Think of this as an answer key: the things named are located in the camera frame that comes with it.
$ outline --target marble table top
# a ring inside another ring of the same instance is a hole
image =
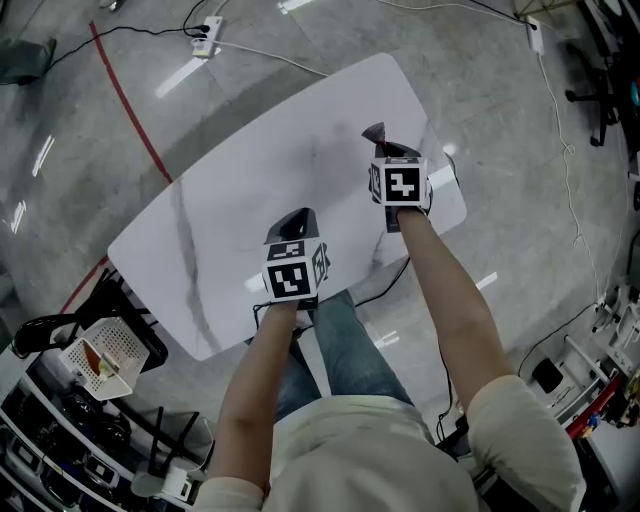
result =
[[[387,234],[367,189],[373,144],[387,139],[428,158],[431,222],[443,233],[466,207],[442,146],[395,60],[375,55],[272,108],[203,156],[109,247],[109,258],[160,324],[196,359],[253,336],[252,306],[268,300],[245,283],[261,270],[270,226],[296,208],[316,211],[328,245],[326,299],[406,255]]]

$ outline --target cable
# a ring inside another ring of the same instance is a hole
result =
[[[447,410],[441,414],[438,414],[438,423],[436,424],[436,436],[438,436],[438,441],[444,441],[444,427],[442,426],[442,420],[447,417],[447,414],[451,411],[453,407],[453,392],[451,385],[451,377],[449,375],[449,368],[447,368],[446,363],[444,362],[444,357],[442,357],[442,350],[440,349],[440,345],[438,344],[438,351],[440,352],[440,360],[442,361],[442,366],[444,366],[444,371],[447,373],[447,392],[449,393],[449,407]]]
[[[206,39],[193,39],[193,42],[197,42],[197,41],[206,41]],[[271,57],[273,59],[278,59],[278,60],[282,60],[284,62],[287,62],[289,64],[291,64],[292,66],[295,66],[297,68],[300,69],[304,69],[305,71],[308,71],[309,73],[313,73],[314,75],[319,75],[321,77],[327,77],[329,75],[327,75],[326,73],[323,73],[322,71],[317,71],[315,69],[309,68],[303,64],[300,64],[298,62],[295,62],[291,59],[287,59],[286,57],[283,57],[282,55],[275,55],[273,53],[267,53],[267,52],[263,52],[262,50],[256,50],[255,48],[249,48],[248,46],[241,46],[239,44],[235,44],[235,43],[226,43],[224,41],[220,41],[218,39],[212,39],[211,40],[214,44],[217,44],[219,46],[228,46],[230,48],[236,48],[238,50],[243,50],[245,52],[251,52],[251,53],[257,53],[259,55],[264,55],[265,57]]]
[[[222,0],[222,2],[220,2],[218,4],[218,7],[216,7],[216,10],[213,11],[212,16],[217,16],[218,14],[220,14],[220,11],[222,10],[222,8],[227,5],[227,3],[229,2],[229,0]]]
[[[371,297],[369,299],[365,299],[362,302],[359,302],[358,304],[356,304],[356,307],[359,308],[360,306],[364,306],[365,304],[368,304],[369,302],[372,302],[374,300],[379,299],[380,297],[382,297],[383,295],[386,295],[386,293],[391,290],[391,288],[393,288],[393,285],[396,284],[398,282],[398,279],[400,279],[400,277],[402,276],[402,274],[404,273],[404,271],[406,270],[406,268],[409,266],[409,262],[411,261],[410,257],[407,257],[407,260],[403,263],[402,267],[400,268],[400,270],[398,271],[398,273],[396,274],[396,276],[393,278],[393,280],[391,281],[391,283],[389,284],[389,286],[387,286],[385,288],[385,290],[374,296]]]
[[[547,341],[549,338],[551,338],[551,336],[553,336],[554,334],[556,334],[558,331],[564,329],[567,325],[569,325],[571,322],[573,322],[576,318],[578,318],[580,315],[582,315],[582,313],[584,313],[587,309],[589,309],[592,306],[595,306],[595,303],[591,303],[588,306],[585,306],[584,308],[582,308],[580,310],[580,312],[574,316],[571,320],[569,320],[568,322],[565,322],[564,324],[562,324],[560,327],[558,327],[555,331],[551,332],[550,334],[547,334],[544,338],[542,338],[540,341],[536,342],[533,347],[531,347],[531,349],[529,350],[529,352],[527,352],[527,355],[524,356],[524,359],[521,361],[520,366],[518,367],[518,377],[520,377],[520,372],[522,371],[522,366],[524,365],[524,362],[527,360],[527,358],[533,353],[533,351],[536,349],[536,347],[538,345],[540,345],[541,343]]]
[[[198,25],[196,27],[189,27],[189,29],[199,29],[202,30],[205,27],[205,25]],[[62,57],[54,60],[49,67],[45,70],[44,73],[42,73],[42,76],[40,78],[42,78],[43,76],[45,76],[49,71],[51,71],[51,69],[58,64],[59,62],[62,62],[64,59],[66,59],[69,55],[73,55],[74,53],[76,53],[77,51],[81,50],[82,48],[84,48],[85,46],[87,46],[88,44],[92,43],[93,41],[95,41],[96,39],[98,39],[99,37],[102,36],[106,36],[108,34],[111,34],[112,32],[115,32],[117,30],[131,30],[133,32],[138,32],[141,34],[150,34],[152,36],[159,36],[162,34],[168,34],[171,32],[182,32],[183,29],[181,28],[170,28],[170,29],[166,29],[166,30],[160,30],[157,32],[154,32],[153,30],[147,30],[144,28],[135,28],[135,27],[127,27],[127,26],[118,26],[118,27],[114,27],[111,30],[107,30],[106,32],[101,32],[100,34],[98,34],[95,37],[92,37],[91,39],[85,41],[84,43],[82,43],[80,46],[78,46],[75,50],[71,50],[70,52],[65,53]]]
[[[204,423],[204,426],[207,427],[207,432],[209,432],[209,439],[211,439],[211,445],[209,446],[209,449],[207,450],[207,454],[211,451],[211,449],[213,448],[213,443],[215,443],[215,439],[213,437],[213,432],[211,432],[211,427],[209,427],[209,422],[207,421],[207,418],[202,418],[202,422]],[[202,464],[200,464],[197,468],[193,468],[190,469],[189,471],[187,471],[187,473],[193,473],[194,471],[198,471],[200,469],[202,469],[202,467],[207,463],[207,461],[209,460],[209,457],[205,457],[204,461],[202,462]]]
[[[411,261],[411,258],[407,257],[406,261],[402,264],[402,267],[400,268],[398,273],[391,280],[391,283],[389,283],[389,286],[387,286],[382,293],[379,293],[378,295],[375,295],[375,296],[373,296],[373,297],[371,297],[369,299],[365,299],[362,302],[359,302],[358,304],[355,305],[355,307],[359,308],[360,306],[364,306],[365,304],[368,304],[369,302],[377,300],[380,297],[382,297],[383,295],[386,295],[386,293],[389,290],[391,290],[391,288],[393,288],[393,285],[398,282],[398,279],[400,279],[400,277],[402,276],[402,274],[406,270],[407,266],[409,265],[410,261]],[[256,323],[256,329],[258,329],[258,327],[260,327],[260,321],[258,319],[258,311],[260,311],[262,308],[266,308],[267,306],[270,306],[270,305],[271,305],[271,302],[263,302],[262,304],[255,304],[253,306],[253,319],[254,319],[254,321]],[[311,327],[305,327],[303,329],[300,329],[300,332],[298,334],[302,334],[304,331],[306,331],[307,329],[310,329],[310,328]]]
[[[182,22],[182,31],[188,35],[189,37],[193,37],[192,34],[189,34],[189,32],[187,32],[187,22],[189,21],[189,18],[191,18],[191,15],[193,14],[193,12],[198,8],[198,6],[200,4],[202,4],[203,2],[206,2],[207,0],[200,0],[198,3],[196,3],[196,5],[194,5],[191,10],[189,11],[189,14],[187,14],[187,17],[184,19],[184,21]]]
[[[571,201],[571,187],[569,187],[569,161],[567,160],[567,153],[570,155],[575,155],[576,148],[572,144],[567,144],[562,138],[562,124],[560,123],[560,111],[558,108],[558,102],[556,101],[556,97],[553,95],[553,92],[551,91],[551,86],[549,85],[549,80],[547,79],[547,73],[544,69],[544,64],[542,63],[542,55],[540,54],[538,54],[538,62],[540,63],[540,69],[542,70],[544,83],[547,85],[547,90],[551,95],[551,99],[553,100],[553,105],[556,109],[556,121],[558,122],[558,136],[560,138],[560,142],[564,146],[562,150],[562,159],[564,160],[564,165],[566,169],[565,176],[564,176],[564,184],[565,184],[565,188],[567,189],[567,197],[569,199],[569,210],[571,211],[571,215],[573,215],[573,221],[576,224],[576,237],[573,240],[573,247],[574,248],[577,247],[578,241],[582,240],[582,243],[584,243],[584,246],[587,249],[587,255],[589,256],[589,261],[591,262],[591,269],[593,270],[593,278],[596,283],[596,301],[598,301],[600,298],[598,273],[596,271],[596,266],[593,262],[593,257],[591,256],[591,249],[589,248],[587,239],[584,237],[584,235],[582,234],[582,231],[580,230],[580,223],[578,222],[578,217],[576,216],[576,212],[573,209],[573,203]]]
[[[197,2],[189,11],[189,14],[187,14],[187,17],[184,19],[184,22],[182,23],[182,31],[190,36],[193,37],[192,34],[189,34],[189,32],[187,32],[187,30],[190,30],[187,28],[187,23],[189,22],[189,18],[191,18],[191,15],[195,12],[195,10],[198,8],[199,5],[203,4],[204,2],[206,2],[207,0],[200,0],[199,2]],[[220,11],[222,10],[222,8],[227,5],[227,3],[229,2],[229,0],[222,0],[222,2],[220,2],[218,4],[218,7],[216,7],[215,11],[213,11],[213,14],[211,16],[218,16],[218,14],[220,14]]]
[[[531,27],[534,27],[534,30],[537,28],[537,27],[535,27],[535,25],[529,23],[528,21],[523,21],[523,20],[519,20],[518,18],[514,18],[513,16],[510,16],[510,15],[504,13],[504,12],[498,11],[497,9],[494,9],[493,7],[489,7],[488,5],[485,5],[482,2],[478,2],[477,0],[469,0],[469,1],[473,2],[474,4],[481,5],[482,7],[485,7],[487,9],[493,11],[496,14],[493,14],[493,13],[487,12],[487,11],[483,11],[481,9],[474,9],[473,7],[470,7],[468,5],[458,4],[458,3],[428,5],[428,6],[425,6],[425,7],[409,7],[407,5],[400,5],[400,4],[395,4],[393,2],[388,2],[387,0],[376,0],[376,2],[380,2],[381,4],[390,5],[392,7],[398,7],[400,9],[407,9],[409,11],[427,11],[429,9],[437,9],[438,7],[462,7],[463,9],[468,9],[470,11],[476,11],[476,12],[480,12],[480,13],[483,13],[483,14],[488,14],[489,16],[493,16],[494,18],[500,18],[501,20],[509,21],[509,22],[515,23],[517,25],[530,25]]]

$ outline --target white basket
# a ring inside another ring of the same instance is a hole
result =
[[[83,343],[115,374],[103,380],[89,365]],[[87,329],[60,354],[60,361],[73,374],[82,376],[84,388],[97,400],[109,400],[133,393],[138,376],[149,357],[149,349],[122,318],[105,318]]]

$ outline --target gray floor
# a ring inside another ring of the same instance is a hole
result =
[[[195,1],[128,0],[115,14],[100,11],[97,3],[14,0],[0,33],[33,41],[55,37],[60,55],[90,37],[90,20],[98,30],[122,24],[179,27]],[[511,11],[506,0],[491,4]],[[213,5],[212,0],[195,20]],[[374,0],[314,0],[287,15],[275,0],[231,0],[222,14],[225,40],[328,73],[377,52],[395,57],[456,162],[469,214],[445,241],[475,281],[497,273],[483,293],[514,362],[595,299],[585,248],[581,242],[574,247],[576,227],[567,206],[553,103],[524,28],[457,7],[411,12]],[[564,137],[576,149],[569,157],[573,204],[603,290],[625,219],[626,148],[617,127],[605,147],[591,147],[594,112],[564,99],[567,88],[589,88],[561,40],[577,37],[593,52],[577,9],[542,19],[557,30],[543,29],[544,64]],[[319,79],[280,61],[225,48],[156,98],[160,83],[191,59],[189,45],[182,35],[119,32],[104,39],[125,94],[174,178],[238,128]],[[0,116],[2,218],[10,223],[18,202],[27,206],[17,234],[0,226],[0,257],[29,313],[54,313],[166,182],[93,44],[40,83],[3,87]],[[55,143],[34,178],[34,160],[50,134]],[[634,228],[635,218],[627,223],[620,254]],[[366,297],[383,288],[394,272],[383,269],[355,293]],[[446,405],[446,380],[413,270],[361,314],[373,338],[399,338],[381,351],[433,424],[434,411]],[[303,348],[319,371],[313,335],[305,336]],[[172,345],[168,363],[142,376],[131,400],[144,409],[159,404],[176,412],[197,409],[215,421],[243,350],[238,346],[196,362]]]

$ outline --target power outlet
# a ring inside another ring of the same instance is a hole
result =
[[[530,25],[527,25],[529,46],[534,52],[544,55],[544,45],[542,44],[542,25],[537,19],[532,18],[531,16],[527,16],[527,23],[530,23]]]
[[[222,16],[207,16],[204,20],[204,24],[209,27],[207,39],[218,39],[218,32],[220,32],[220,27],[222,26]]]
[[[213,54],[214,41],[218,39],[218,33],[222,26],[222,16],[207,16],[204,24],[209,27],[209,32],[205,34],[206,37],[192,42],[193,56],[208,59]]]

